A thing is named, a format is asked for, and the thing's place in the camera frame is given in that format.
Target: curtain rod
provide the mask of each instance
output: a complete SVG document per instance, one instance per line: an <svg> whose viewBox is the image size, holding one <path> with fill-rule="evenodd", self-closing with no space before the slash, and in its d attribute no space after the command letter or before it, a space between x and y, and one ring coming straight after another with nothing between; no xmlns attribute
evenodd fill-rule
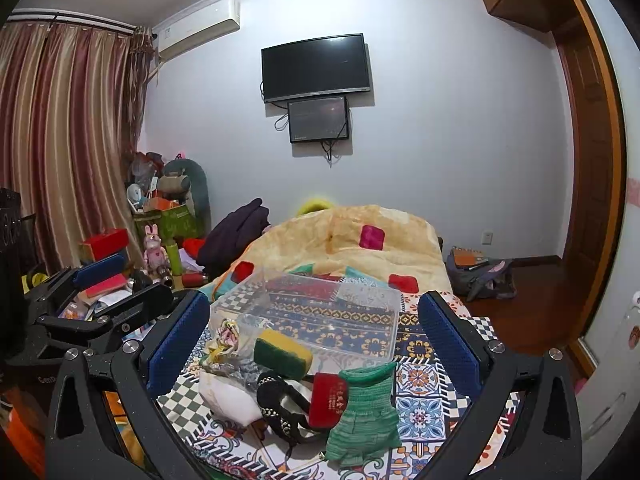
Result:
<svg viewBox="0 0 640 480"><path fill-rule="evenodd" d="M82 14L81 12L71 12L69 10L54 9L15 9L6 19L8 22L62 22L74 23L77 25L87 25L89 27L104 28L123 34L133 34L136 29L129 23L108 20L100 16Z"/></svg>

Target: small black monitor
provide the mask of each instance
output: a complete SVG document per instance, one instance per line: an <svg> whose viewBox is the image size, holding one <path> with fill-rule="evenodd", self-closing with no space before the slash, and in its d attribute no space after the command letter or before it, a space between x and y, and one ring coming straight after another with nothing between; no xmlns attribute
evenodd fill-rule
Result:
<svg viewBox="0 0 640 480"><path fill-rule="evenodd" d="M289 101L289 140L338 140L349 138L347 99L344 95Z"/></svg>
<svg viewBox="0 0 640 480"><path fill-rule="evenodd" d="M297 41L262 50L264 102L371 90L362 34Z"/></svg>

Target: curtain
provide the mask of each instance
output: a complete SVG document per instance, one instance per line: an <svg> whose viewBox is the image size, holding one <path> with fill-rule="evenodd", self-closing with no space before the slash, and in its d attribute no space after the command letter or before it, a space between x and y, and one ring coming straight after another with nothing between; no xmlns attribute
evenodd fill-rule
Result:
<svg viewBox="0 0 640 480"><path fill-rule="evenodd" d="M145 112L146 80L156 50L151 28L138 27L131 38L125 81L125 117L122 128L122 177L129 180L129 167L136 155Z"/></svg>
<svg viewBox="0 0 640 480"><path fill-rule="evenodd" d="M36 213L49 272L79 265L79 242L108 228L128 230L129 257L142 263L121 173L130 43L63 23L0 30L0 186Z"/></svg>

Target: yellow blanket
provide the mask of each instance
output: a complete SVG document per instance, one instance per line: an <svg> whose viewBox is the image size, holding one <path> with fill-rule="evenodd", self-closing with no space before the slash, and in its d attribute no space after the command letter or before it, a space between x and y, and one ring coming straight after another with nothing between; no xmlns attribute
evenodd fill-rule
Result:
<svg viewBox="0 0 640 480"><path fill-rule="evenodd" d="M271 228L233 263L289 272L342 275L357 269L404 292L450 291L435 229L409 213L377 205L336 207ZM214 286L230 275L217 278Z"/></svg>

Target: air conditioner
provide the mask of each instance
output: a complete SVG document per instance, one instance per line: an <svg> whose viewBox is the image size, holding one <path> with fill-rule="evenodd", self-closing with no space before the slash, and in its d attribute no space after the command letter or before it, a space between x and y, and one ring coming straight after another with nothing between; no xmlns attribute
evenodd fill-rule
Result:
<svg viewBox="0 0 640 480"><path fill-rule="evenodd" d="M221 0L160 30L160 59L167 61L207 41L239 30L239 7L235 0Z"/></svg>

